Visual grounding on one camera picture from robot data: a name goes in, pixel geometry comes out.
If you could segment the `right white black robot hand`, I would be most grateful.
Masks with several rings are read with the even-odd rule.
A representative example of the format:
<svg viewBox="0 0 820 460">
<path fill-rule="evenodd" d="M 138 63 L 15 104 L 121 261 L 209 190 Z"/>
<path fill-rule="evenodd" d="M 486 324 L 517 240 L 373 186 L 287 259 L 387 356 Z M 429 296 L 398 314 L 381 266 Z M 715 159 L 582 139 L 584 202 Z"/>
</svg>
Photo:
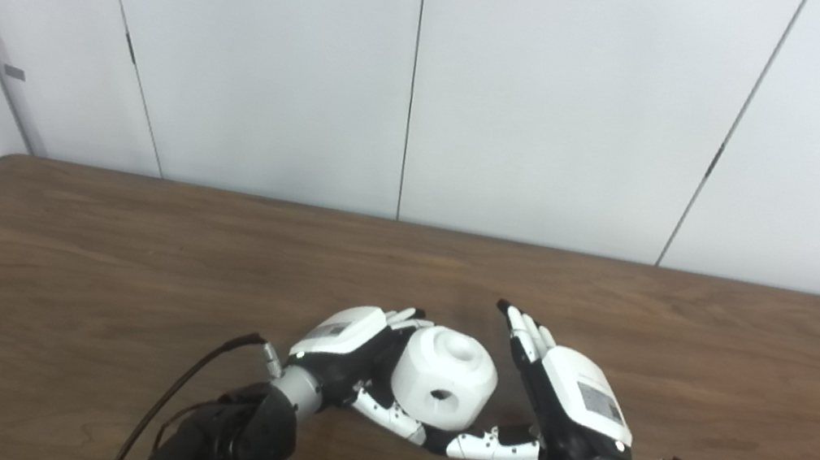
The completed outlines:
<svg viewBox="0 0 820 460">
<path fill-rule="evenodd" d="M 630 426 L 595 361 L 555 342 L 515 304 L 500 300 L 497 307 L 535 421 L 487 431 L 431 427 L 422 449 L 461 460 L 633 460 Z"/>
</svg>

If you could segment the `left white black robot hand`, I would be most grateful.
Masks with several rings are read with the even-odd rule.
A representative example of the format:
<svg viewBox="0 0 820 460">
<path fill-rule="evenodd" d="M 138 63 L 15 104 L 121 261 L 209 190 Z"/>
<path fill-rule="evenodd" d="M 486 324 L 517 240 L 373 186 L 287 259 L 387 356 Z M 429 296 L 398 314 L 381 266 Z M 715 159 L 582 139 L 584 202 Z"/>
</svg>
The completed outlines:
<svg viewBox="0 0 820 460">
<path fill-rule="evenodd" d="M 433 325 L 417 308 L 341 310 L 291 346 L 272 385 L 288 399 L 298 423 L 325 409 L 352 407 L 407 442 L 422 444 L 422 424 L 401 408 L 389 380 L 408 340 Z"/>
</svg>

